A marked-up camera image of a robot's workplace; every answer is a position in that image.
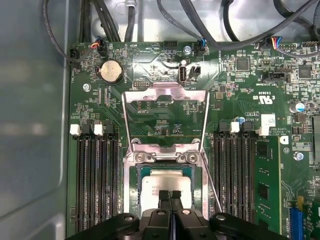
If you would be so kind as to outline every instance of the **cable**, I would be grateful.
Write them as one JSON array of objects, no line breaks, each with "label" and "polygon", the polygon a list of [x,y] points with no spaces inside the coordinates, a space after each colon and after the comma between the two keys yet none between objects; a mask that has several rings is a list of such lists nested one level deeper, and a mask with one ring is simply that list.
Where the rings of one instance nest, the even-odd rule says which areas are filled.
[{"label": "cable", "polygon": [[131,42],[134,34],[134,27],[136,21],[136,10],[133,6],[129,6],[128,8],[128,27],[126,28],[124,41]]},{"label": "cable", "polygon": [[113,38],[113,35],[111,33],[111,29],[109,28],[109,25],[108,25],[108,22],[104,16],[104,13],[102,12],[99,4],[98,4],[98,1],[97,0],[93,0],[92,1],[93,5],[94,5],[94,8],[96,10],[96,12],[98,13],[98,16],[99,16],[99,19],[101,21],[101,25],[102,25],[102,28],[105,32],[105,35],[106,35],[106,39],[109,41],[109,42],[114,42],[114,38]]},{"label": "cable", "polygon": [[106,22],[109,25],[109,29],[111,30],[112,36],[114,38],[114,42],[121,42],[118,30],[116,28],[116,24],[114,19],[112,18],[104,0],[97,0],[100,8],[102,9],[103,15],[106,19]]},{"label": "cable", "polygon": [[169,23],[175,25],[177,28],[181,29],[185,33],[189,34],[190,36],[194,37],[197,40],[201,40],[202,37],[199,36],[198,34],[194,33],[193,31],[189,30],[185,26],[183,26],[181,23],[179,23],[177,20],[175,20],[164,8],[164,6],[161,3],[161,0],[156,0],[156,3],[158,5],[158,9],[160,13],[164,16],[166,20],[169,21]]},{"label": "cable", "polygon": [[85,0],[84,7],[84,41],[91,42],[91,0]]},{"label": "cable", "polygon": [[293,13],[290,17],[279,23],[278,25],[274,26],[270,30],[255,36],[253,38],[250,38],[245,41],[239,41],[234,43],[217,43],[215,39],[211,36],[208,29],[204,25],[204,23],[201,21],[197,11],[195,10],[194,5],[192,4],[191,0],[180,0],[180,3],[186,12],[188,18],[192,22],[192,24],[195,26],[195,28],[199,31],[199,33],[207,40],[207,42],[212,45],[217,50],[223,50],[223,51],[230,51],[230,50],[236,50],[243,48],[245,46],[254,44],[256,42],[261,41],[262,39],[266,37],[270,37],[274,35],[275,33],[279,32],[283,28],[285,28],[288,24],[290,24],[293,20],[295,20],[297,17],[299,17],[302,13],[304,13],[308,8],[310,8],[316,1],[318,0],[309,0],[306,2],[303,6],[301,6],[295,13]]},{"label": "cable", "polygon": [[221,2],[221,5],[223,7],[223,24],[224,28],[226,30],[226,33],[228,34],[229,38],[233,42],[239,42],[239,39],[235,35],[234,31],[231,28],[230,21],[229,21],[229,7],[234,2],[234,0],[223,0]]},{"label": "cable", "polygon": [[42,15],[44,19],[44,25],[46,28],[46,31],[50,37],[50,40],[52,44],[54,45],[54,48],[58,51],[58,53],[63,56],[66,60],[68,60],[71,63],[81,63],[86,57],[89,56],[89,54],[92,52],[92,48],[90,47],[80,58],[72,58],[65,54],[65,52],[61,49],[59,44],[57,43],[57,40],[54,36],[54,33],[52,32],[50,23],[49,23],[49,16],[48,16],[48,2],[49,0],[44,0],[42,5]]},{"label": "cable", "polygon": [[314,10],[314,15],[313,15],[313,32],[316,36],[316,38],[318,40],[320,40],[320,34],[318,32],[318,28],[317,28],[317,23],[318,23],[318,18],[319,18],[319,11],[320,11],[320,1],[318,2],[318,4],[315,7]]},{"label": "cable", "polygon": [[[293,12],[283,4],[282,0],[273,0],[273,5],[277,12],[284,18],[288,18],[293,14]],[[312,40],[316,38],[315,33],[313,31],[313,25],[307,19],[300,16],[297,17],[293,22],[305,28],[309,32],[309,35]]]}]

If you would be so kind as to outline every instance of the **black connector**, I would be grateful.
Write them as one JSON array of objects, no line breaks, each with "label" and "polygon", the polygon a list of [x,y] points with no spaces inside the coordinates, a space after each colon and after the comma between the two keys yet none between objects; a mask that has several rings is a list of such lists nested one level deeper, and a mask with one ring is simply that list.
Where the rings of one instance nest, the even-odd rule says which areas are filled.
[{"label": "black connector", "polygon": [[187,69],[185,66],[178,68],[178,81],[183,84],[187,81]]},{"label": "black connector", "polygon": [[289,72],[284,72],[284,71],[274,71],[274,72],[269,72],[268,77],[263,79],[263,83],[274,83],[278,81],[284,81],[286,83],[290,83],[290,74]]},{"label": "black connector", "polygon": [[96,51],[98,52],[98,54],[102,57],[102,58],[105,58],[108,56],[108,48],[107,48],[107,45],[105,44],[105,41],[103,39],[99,39],[99,45],[97,48],[96,48]]},{"label": "black connector", "polygon": [[[70,48],[69,50],[69,55],[73,59],[79,59],[80,58],[80,52],[75,49],[75,48]],[[74,69],[79,69],[80,68],[80,63],[79,62],[69,62]]]},{"label": "black connector", "polygon": [[266,37],[264,40],[257,44],[257,49],[273,49],[271,37]]},{"label": "black connector", "polygon": [[178,41],[164,41],[163,50],[178,50]]},{"label": "black connector", "polygon": [[198,76],[201,74],[200,66],[192,66],[189,72],[189,78],[191,81],[197,80]]},{"label": "black connector", "polygon": [[206,42],[204,40],[197,41],[194,53],[197,57],[203,57],[206,52]]}]

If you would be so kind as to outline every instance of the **mounting screw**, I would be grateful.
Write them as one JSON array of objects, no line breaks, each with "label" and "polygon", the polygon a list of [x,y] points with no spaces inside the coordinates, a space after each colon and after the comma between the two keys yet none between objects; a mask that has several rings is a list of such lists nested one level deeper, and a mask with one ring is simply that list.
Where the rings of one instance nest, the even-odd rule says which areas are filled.
[{"label": "mounting screw", "polygon": [[83,84],[82,89],[83,89],[83,91],[85,91],[85,92],[90,92],[90,90],[91,90],[91,85],[90,85],[89,83],[85,83],[85,84]]},{"label": "mounting screw", "polygon": [[187,210],[187,209],[182,210],[182,214],[184,214],[184,215],[189,215],[190,213],[191,212],[189,210]]},{"label": "mounting screw", "polygon": [[304,158],[305,158],[305,156],[304,156],[304,154],[302,152],[297,151],[297,152],[294,153],[294,159],[296,161],[301,161]]},{"label": "mounting screw", "polygon": [[197,155],[195,155],[194,153],[189,154],[189,156],[188,156],[188,161],[189,161],[190,163],[193,164],[193,163],[195,163],[197,160],[198,160]]},{"label": "mounting screw", "polygon": [[132,221],[134,218],[132,216],[127,216],[124,218],[125,221],[130,222]]},{"label": "mounting screw", "polygon": [[190,54],[192,53],[192,48],[191,48],[190,46],[185,46],[185,47],[183,48],[183,53],[184,53],[185,55],[190,55]]},{"label": "mounting screw", "polygon": [[220,221],[226,220],[225,216],[222,216],[222,215],[217,215],[217,216],[216,216],[216,219],[218,219],[218,220],[220,220]]},{"label": "mounting screw", "polygon": [[137,155],[135,155],[135,160],[138,163],[142,163],[145,161],[145,155],[143,153],[137,153]]}]

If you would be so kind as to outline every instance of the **blue connector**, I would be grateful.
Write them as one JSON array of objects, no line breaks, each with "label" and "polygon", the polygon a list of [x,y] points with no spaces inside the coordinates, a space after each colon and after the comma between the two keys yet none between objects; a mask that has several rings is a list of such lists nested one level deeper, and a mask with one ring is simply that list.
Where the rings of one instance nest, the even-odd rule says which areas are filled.
[{"label": "blue connector", "polygon": [[290,208],[290,232],[292,240],[304,239],[303,213],[296,207]]}]

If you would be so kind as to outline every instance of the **gray cable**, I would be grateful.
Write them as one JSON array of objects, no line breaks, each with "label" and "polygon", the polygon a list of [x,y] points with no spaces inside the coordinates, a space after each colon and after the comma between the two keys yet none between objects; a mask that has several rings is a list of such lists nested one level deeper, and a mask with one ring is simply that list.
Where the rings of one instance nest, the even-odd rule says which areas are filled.
[{"label": "gray cable", "polygon": [[190,36],[194,37],[197,40],[201,40],[202,37],[199,36],[198,34],[194,33],[193,31],[189,30],[185,26],[183,26],[180,22],[175,20],[164,8],[164,6],[161,3],[161,0],[156,0],[156,3],[158,5],[160,13],[164,16],[165,19],[169,21],[169,23],[175,25],[177,28],[181,29],[185,33],[189,34]]},{"label": "gray cable", "polygon": [[92,48],[89,48],[80,58],[72,58],[65,54],[65,52],[61,49],[59,44],[57,43],[57,40],[54,36],[54,33],[52,32],[50,23],[49,23],[49,17],[48,17],[48,2],[49,0],[44,0],[42,5],[42,15],[44,18],[44,25],[46,28],[46,31],[50,37],[50,40],[52,44],[54,45],[54,48],[58,51],[58,53],[63,56],[66,60],[68,60],[71,63],[81,63],[85,58],[89,56],[89,54],[92,52]]},{"label": "gray cable", "polygon": [[230,50],[236,50],[243,47],[246,47],[248,45],[257,43],[264,38],[270,37],[282,29],[284,29],[286,26],[288,26],[293,20],[298,18],[302,13],[304,13],[308,8],[310,8],[314,3],[316,3],[318,0],[309,0],[306,2],[303,6],[301,6],[295,13],[293,13],[291,16],[286,18],[284,21],[279,23],[278,25],[274,26],[270,30],[255,36],[253,38],[250,38],[245,41],[239,41],[239,42],[232,42],[232,43],[217,43],[217,41],[211,36],[208,29],[204,25],[204,23],[201,21],[194,5],[192,4],[191,0],[180,0],[180,3],[192,22],[192,24],[195,26],[195,28],[199,31],[199,33],[207,40],[207,42],[212,45],[217,50],[223,50],[223,51],[230,51]]},{"label": "gray cable", "polygon": [[320,34],[319,34],[318,28],[317,28],[319,11],[320,11],[320,1],[319,1],[318,4],[316,5],[315,10],[314,10],[314,15],[313,15],[313,31],[314,31],[314,34],[315,34],[315,36],[316,36],[316,38],[317,38],[318,40],[320,40]]},{"label": "gray cable", "polygon": [[316,57],[316,56],[320,55],[320,51],[310,53],[310,54],[293,54],[293,53],[287,52],[279,47],[276,49],[276,51],[278,51],[279,53],[282,53],[284,55],[287,55],[289,57],[296,58],[296,59],[312,58],[312,57]]}]

